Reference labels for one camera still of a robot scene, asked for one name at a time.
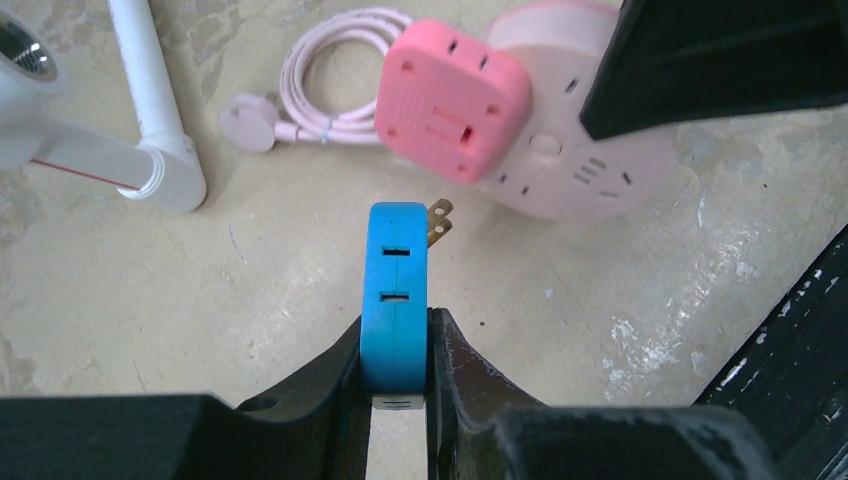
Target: concrete floor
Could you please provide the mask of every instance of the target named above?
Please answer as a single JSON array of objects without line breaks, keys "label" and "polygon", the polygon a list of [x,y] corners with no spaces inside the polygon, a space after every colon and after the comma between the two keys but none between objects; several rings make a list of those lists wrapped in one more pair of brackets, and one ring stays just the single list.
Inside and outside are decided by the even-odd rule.
[{"label": "concrete floor", "polygon": [[[393,3],[477,33],[520,2]],[[137,141],[105,0],[10,4],[67,66],[54,112]],[[243,155],[218,133],[226,98],[273,89],[300,34],[367,3],[151,4],[209,197],[176,216],[53,171],[0,171],[0,395],[238,403],[357,316],[372,203],[446,197],[431,304],[512,380],[551,404],[687,404],[848,221],[846,111],[682,126],[662,191],[595,225],[510,212],[377,148]],[[379,65],[343,45],[316,62],[311,94],[364,102]],[[425,478],[420,412],[377,415],[372,438],[371,478]]]}]

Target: red line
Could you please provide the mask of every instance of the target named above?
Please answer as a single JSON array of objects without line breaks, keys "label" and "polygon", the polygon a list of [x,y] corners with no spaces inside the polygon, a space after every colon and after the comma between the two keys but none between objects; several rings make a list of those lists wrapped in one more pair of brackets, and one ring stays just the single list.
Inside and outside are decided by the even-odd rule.
[{"label": "red line", "polygon": [[81,177],[90,178],[92,180],[99,180],[101,182],[105,182],[105,183],[108,183],[110,185],[114,185],[116,187],[125,188],[127,190],[135,190],[135,191],[141,190],[141,187],[133,187],[132,185],[126,185],[126,184],[123,184],[123,183],[120,183],[120,182],[116,182],[114,180],[109,180],[108,178],[98,177],[97,175],[92,175],[90,173],[80,172],[79,170],[73,170],[73,169],[70,169],[68,167],[63,167],[61,165],[53,165],[52,163],[47,163],[43,160],[36,160],[36,159],[33,158],[30,161],[32,163],[35,163],[35,164],[38,164],[38,165],[42,165],[42,166],[50,167],[50,168],[55,168],[56,170],[61,170],[63,172],[73,173],[73,174],[79,175]]}]

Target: pvc pipe elbow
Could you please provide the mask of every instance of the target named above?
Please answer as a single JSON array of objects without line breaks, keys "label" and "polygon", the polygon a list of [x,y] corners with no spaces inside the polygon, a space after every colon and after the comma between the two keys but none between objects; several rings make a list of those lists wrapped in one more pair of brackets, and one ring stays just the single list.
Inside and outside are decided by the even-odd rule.
[{"label": "pvc pipe elbow", "polygon": [[139,190],[118,192],[139,202],[175,213],[187,213],[206,198],[206,179],[194,142],[183,133],[159,133],[142,138],[138,147],[153,161],[153,174]]}]

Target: pink cable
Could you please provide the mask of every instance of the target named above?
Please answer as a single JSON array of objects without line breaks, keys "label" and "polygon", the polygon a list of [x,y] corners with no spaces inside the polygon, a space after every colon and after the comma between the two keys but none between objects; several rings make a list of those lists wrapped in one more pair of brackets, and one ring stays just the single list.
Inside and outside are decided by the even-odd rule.
[{"label": "pink cable", "polygon": [[333,16],[298,40],[283,63],[280,99],[293,120],[278,122],[275,131],[283,141],[381,145],[374,130],[377,100],[354,110],[327,114],[312,105],[303,90],[303,77],[315,56],[342,41],[370,43],[385,57],[389,46],[412,23],[412,17],[389,8],[363,8]]}]

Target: white pipe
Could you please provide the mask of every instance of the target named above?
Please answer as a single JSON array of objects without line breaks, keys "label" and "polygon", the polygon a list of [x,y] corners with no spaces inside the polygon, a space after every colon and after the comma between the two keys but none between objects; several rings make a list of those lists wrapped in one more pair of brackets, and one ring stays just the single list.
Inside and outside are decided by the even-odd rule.
[{"label": "white pipe", "polygon": [[109,0],[141,137],[183,133],[147,0]]},{"label": "white pipe", "polygon": [[154,171],[150,153],[57,118],[50,118],[32,161],[131,191],[147,185]]},{"label": "white pipe", "polygon": [[169,210],[193,210],[206,197],[206,181],[194,142],[183,131],[150,6],[147,0],[109,0],[109,11],[138,116],[138,146],[154,160],[146,186],[118,191]]}]

